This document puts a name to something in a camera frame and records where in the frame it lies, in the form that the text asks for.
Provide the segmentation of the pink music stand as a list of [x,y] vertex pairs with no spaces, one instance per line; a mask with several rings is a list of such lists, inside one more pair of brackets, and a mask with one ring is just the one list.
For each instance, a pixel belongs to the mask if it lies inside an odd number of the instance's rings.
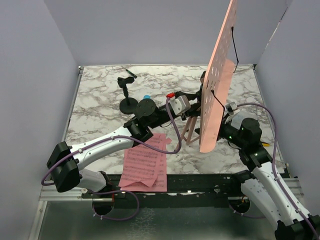
[[236,0],[229,2],[207,66],[201,94],[200,116],[189,117],[181,133],[182,139],[188,146],[198,141],[201,153],[209,153],[216,146],[224,115],[223,107],[227,101],[236,67],[227,56],[232,43],[232,29],[236,23],[237,7]]

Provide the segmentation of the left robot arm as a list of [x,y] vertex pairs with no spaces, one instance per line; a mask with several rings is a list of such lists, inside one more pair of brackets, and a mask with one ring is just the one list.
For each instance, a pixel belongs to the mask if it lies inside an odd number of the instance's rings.
[[143,99],[133,110],[133,118],[113,132],[81,144],[58,143],[46,163],[46,176],[59,193],[80,187],[106,197],[111,190],[110,180],[102,171],[86,169],[88,165],[121,150],[140,144],[147,146],[147,140],[153,136],[151,129],[173,122],[177,117],[195,117],[200,107],[199,102],[191,104],[185,95],[167,98],[160,107],[152,99]]

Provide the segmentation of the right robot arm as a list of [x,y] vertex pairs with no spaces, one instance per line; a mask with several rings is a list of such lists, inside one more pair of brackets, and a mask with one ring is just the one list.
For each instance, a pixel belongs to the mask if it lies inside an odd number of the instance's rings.
[[277,240],[318,240],[320,217],[301,204],[290,190],[269,152],[261,143],[259,122],[247,117],[237,127],[224,120],[219,138],[238,147],[238,154],[247,170],[236,173],[229,189],[236,195],[244,194],[254,203],[271,224]]

